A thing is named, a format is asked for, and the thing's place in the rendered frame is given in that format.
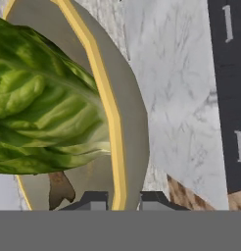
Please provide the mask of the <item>dark grey cupboard front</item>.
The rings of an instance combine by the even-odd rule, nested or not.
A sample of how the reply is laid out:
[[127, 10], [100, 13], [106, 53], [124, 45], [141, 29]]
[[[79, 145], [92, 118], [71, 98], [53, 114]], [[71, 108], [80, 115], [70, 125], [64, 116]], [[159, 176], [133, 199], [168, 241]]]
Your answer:
[[[226, 43], [223, 6], [230, 5], [233, 40]], [[241, 131], [241, 0], [208, 0], [227, 192], [241, 191], [234, 130]]]

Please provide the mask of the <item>green lettuce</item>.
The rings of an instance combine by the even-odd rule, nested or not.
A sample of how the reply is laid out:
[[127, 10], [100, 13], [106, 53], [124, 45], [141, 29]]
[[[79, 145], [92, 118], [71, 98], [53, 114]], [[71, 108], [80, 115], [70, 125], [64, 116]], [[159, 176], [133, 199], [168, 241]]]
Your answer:
[[0, 18], [0, 174], [62, 172], [110, 154], [94, 77], [33, 28]]

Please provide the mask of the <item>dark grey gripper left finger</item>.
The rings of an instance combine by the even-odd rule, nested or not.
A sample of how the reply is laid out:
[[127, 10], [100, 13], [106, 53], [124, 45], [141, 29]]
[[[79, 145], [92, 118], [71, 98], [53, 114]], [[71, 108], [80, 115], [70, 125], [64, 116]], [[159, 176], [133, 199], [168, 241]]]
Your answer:
[[108, 209], [106, 191], [85, 191], [79, 201], [62, 208], [62, 211], [107, 211]]

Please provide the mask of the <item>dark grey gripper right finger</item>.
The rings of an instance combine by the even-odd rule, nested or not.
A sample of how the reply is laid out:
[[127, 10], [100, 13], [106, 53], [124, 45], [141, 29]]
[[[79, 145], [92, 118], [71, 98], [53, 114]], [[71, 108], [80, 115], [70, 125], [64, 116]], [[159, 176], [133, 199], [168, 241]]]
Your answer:
[[141, 191], [141, 211], [187, 211], [186, 207], [169, 202], [163, 191]]

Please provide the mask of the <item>grey bowl with yellow rim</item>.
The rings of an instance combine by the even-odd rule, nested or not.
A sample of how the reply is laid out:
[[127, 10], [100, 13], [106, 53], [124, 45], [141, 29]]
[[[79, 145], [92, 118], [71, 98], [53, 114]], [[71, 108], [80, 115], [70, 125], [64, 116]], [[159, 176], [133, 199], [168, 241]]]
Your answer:
[[107, 112], [112, 156], [92, 166], [111, 176], [113, 211], [136, 209], [149, 162], [148, 120], [135, 75], [119, 48], [74, 0], [7, 0], [3, 18], [36, 29], [94, 74]]

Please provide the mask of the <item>brown fish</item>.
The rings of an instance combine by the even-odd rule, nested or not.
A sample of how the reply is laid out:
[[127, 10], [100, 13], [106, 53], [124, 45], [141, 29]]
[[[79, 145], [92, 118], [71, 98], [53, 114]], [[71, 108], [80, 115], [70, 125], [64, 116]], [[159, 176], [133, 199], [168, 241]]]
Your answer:
[[50, 181], [49, 210], [55, 210], [64, 199], [72, 202], [75, 191], [64, 172], [55, 172], [48, 175]]

